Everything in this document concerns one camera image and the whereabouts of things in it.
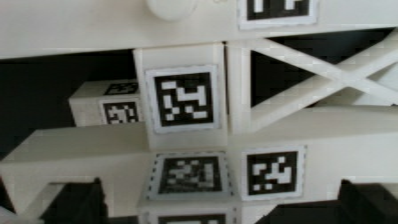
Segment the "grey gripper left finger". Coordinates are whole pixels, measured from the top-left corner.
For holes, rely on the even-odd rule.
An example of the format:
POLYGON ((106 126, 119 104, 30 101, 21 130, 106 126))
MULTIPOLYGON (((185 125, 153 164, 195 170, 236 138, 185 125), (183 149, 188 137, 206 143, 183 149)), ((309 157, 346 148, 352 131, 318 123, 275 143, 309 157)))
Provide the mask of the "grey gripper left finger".
POLYGON ((101 180, 49 183, 10 224, 110 224, 101 180))

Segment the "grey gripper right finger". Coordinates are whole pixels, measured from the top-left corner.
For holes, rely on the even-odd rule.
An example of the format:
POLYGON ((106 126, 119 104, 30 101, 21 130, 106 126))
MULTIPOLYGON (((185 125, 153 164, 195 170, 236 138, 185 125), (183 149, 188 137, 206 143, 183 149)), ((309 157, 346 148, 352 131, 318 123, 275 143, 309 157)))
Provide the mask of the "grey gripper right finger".
POLYGON ((398 183, 343 180, 336 200, 277 205, 254 224, 398 224, 398 183))

